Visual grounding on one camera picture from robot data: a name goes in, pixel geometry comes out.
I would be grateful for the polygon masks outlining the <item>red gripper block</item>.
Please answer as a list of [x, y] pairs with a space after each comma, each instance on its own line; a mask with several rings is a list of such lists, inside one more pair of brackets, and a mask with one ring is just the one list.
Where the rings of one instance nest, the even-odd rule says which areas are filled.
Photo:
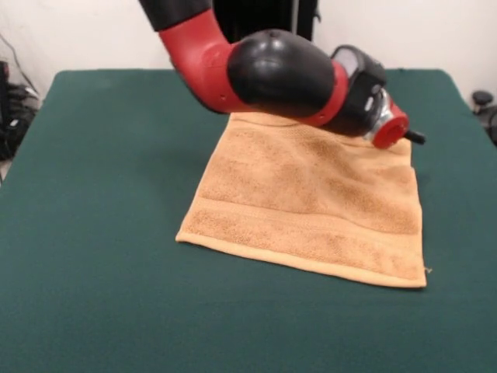
[[372, 144], [379, 149], [390, 148], [403, 137], [417, 145], [426, 143], [426, 136], [416, 131], [408, 131], [409, 119], [393, 101], [385, 104], [373, 129]]

